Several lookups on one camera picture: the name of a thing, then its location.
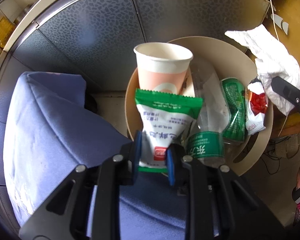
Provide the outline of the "red snack wrapper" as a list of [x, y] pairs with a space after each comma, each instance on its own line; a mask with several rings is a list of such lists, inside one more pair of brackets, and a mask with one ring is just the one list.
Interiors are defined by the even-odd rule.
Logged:
[[245, 128], [248, 135], [264, 129], [264, 119], [268, 109], [268, 97], [258, 78], [253, 79], [245, 89]]

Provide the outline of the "white tissue paper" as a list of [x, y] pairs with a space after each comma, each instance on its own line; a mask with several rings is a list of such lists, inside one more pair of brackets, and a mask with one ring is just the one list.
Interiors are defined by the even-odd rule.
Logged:
[[288, 115], [294, 106], [273, 91], [271, 81], [279, 76], [300, 89], [300, 67], [297, 60], [262, 24], [246, 31], [228, 30], [225, 35], [247, 47], [256, 57], [257, 78], [262, 82], [268, 98], [282, 114]]

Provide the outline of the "clear plastic bottle green label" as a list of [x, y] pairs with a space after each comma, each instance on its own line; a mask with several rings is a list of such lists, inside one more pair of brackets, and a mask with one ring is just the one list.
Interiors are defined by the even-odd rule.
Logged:
[[191, 63], [190, 71], [195, 97], [202, 98], [203, 105], [186, 150], [204, 165], [218, 168], [225, 163], [223, 132], [230, 122], [230, 110], [210, 62], [197, 59]]

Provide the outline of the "crushed green aluminium can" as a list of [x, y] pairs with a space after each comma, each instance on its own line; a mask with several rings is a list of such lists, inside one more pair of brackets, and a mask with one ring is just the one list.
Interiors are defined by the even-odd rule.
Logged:
[[221, 81], [226, 103], [230, 111], [230, 121], [223, 132], [224, 141], [239, 145], [245, 141], [245, 87], [241, 82], [229, 77]]

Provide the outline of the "white and green milk pouch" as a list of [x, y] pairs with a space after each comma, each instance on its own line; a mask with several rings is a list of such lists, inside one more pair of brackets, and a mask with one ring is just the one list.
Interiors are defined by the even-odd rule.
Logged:
[[189, 135], [203, 99], [137, 89], [135, 103], [142, 121], [139, 166], [142, 171], [163, 172], [168, 147]]

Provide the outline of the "pink and white paper cup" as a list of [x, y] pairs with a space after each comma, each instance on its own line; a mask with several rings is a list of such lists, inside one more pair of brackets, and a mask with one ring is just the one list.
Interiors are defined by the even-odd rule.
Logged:
[[180, 45], [162, 42], [139, 44], [134, 48], [139, 87], [179, 94], [193, 53]]

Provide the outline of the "red and cream carton box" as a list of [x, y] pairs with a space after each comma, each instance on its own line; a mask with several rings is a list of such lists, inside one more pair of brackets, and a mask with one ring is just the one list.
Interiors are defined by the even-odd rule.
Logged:
[[186, 72], [185, 79], [179, 94], [187, 97], [195, 97], [193, 79], [190, 68]]

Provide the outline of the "round beige trash bin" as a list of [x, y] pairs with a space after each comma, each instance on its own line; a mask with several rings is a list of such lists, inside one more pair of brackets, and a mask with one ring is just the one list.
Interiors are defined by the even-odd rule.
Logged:
[[[256, 66], [253, 61], [241, 50], [224, 41], [203, 36], [181, 37], [170, 41], [192, 51], [192, 63], [206, 59], [215, 68], [220, 80], [235, 77], [244, 86], [247, 86], [257, 76]], [[136, 131], [142, 130], [142, 121], [134, 101], [135, 90], [139, 88], [138, 71], [134, 70], [126, 90], [125, 119], [127, 134], [133, 139]], [[239, 162], [235, 159], [241, 154], [245, 146], [249, 145], [252, 137], [247, 137], [245, 142], [237, 146], [226, 147], [226, 164], [238, 175], [245, 174], [251, 169], [266, 149], [273, 128], [273, 104], [269, 102], [264, 125], [266, 129], [260, 131], [256, 141], [247, 155]]]

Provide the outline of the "blue patterned tablecloth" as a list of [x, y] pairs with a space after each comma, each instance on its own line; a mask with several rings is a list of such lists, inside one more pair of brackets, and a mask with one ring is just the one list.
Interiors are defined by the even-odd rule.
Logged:
[[[4, 176], [20, 228], [76, 168], [101, 165], [130, 141], [85, 109], [79, 75], [25, 72], [11, 98]], [[155, 173], [120, 187], [120, 239], [185, 239], [187, 200]]]

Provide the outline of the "yellow cooking oil bottle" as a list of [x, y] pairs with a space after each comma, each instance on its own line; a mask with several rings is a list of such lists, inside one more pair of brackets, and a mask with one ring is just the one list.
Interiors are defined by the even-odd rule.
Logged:
[[4, 48], [15, 30], [15, 25], [6, 17], [0, 16], [0, 47]]

